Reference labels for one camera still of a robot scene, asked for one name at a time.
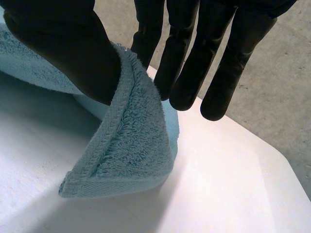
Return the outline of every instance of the concrete floor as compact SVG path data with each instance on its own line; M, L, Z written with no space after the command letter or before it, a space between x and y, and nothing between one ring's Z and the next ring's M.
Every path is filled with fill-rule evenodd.
M298 1L257 46L227 116L277 148L311 199L311 1ZM109 38L130 47L138 28L134 1L96 1ZM203 98L224 52L228 28L201 88ZM169 33L165 12L161 41L151 61L158 68Z

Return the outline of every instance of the towel fold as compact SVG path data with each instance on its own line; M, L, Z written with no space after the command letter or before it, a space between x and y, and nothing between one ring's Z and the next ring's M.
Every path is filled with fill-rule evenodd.
M177 112L168 101L161 103L137 55L119 45L114 47L121 59L121 77L108 107L84 96L62 72L17 41L0 19L2 72L73 94L102 120L81 159L62 182L62 197L106 197L151 189L164 182L173 168L179 135Z

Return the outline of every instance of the black glove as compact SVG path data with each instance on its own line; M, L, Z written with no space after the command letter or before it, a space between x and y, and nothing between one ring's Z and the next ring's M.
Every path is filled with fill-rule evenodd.
M206 119L221 119L255 46L273 27L276 17L294 2L167 0L171 29L155 77L162 100L170 98L171 105L180 111L192 106L235 14L228 45L201 105L201 113ZM131 49L147 67L161 36L164 0L135 0L135 6L139 30L134 35ZM181 71L198 7L197 36Z
M0 0L12 34L86 96L110 105L121 64L93 11L95 0Z

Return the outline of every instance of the towel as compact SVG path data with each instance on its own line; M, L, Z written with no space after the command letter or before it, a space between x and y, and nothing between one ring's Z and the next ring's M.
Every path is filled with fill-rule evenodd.
M173 168L179 135L177 113L168 101L161 103L137 55L113 45L121 59L121 76L111 106L106 106L83 95L62 72L17 41L0 19L0 71L30 84L73 94L102 120L59 188L64 198L148 190L163 183Z

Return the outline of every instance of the white table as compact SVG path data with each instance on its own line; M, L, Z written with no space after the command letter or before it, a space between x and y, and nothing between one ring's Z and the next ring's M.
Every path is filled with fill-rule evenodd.
M200 103L179 113L162 187L65 200L58 187L98 120L67 95L1 76L0 232L310 233L311 203L282 154L227 117L204 120Z

